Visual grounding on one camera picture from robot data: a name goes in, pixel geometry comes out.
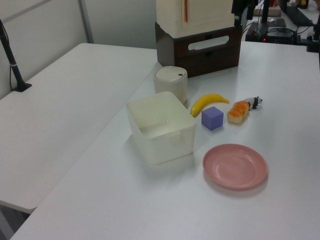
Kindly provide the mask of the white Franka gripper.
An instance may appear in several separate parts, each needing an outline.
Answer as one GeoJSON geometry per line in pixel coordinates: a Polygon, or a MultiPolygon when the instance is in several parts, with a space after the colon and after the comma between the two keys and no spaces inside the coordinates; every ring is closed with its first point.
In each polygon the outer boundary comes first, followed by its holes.
{"type": "Polygon", "coordinates": [[[246,19],[252,20],[254,15],[254,9],[258,5],[257,0],[233,0],[231,13],[234,14],[234,26],[239,27],[241,25],[241,15],[247,9],[246,19]]]}

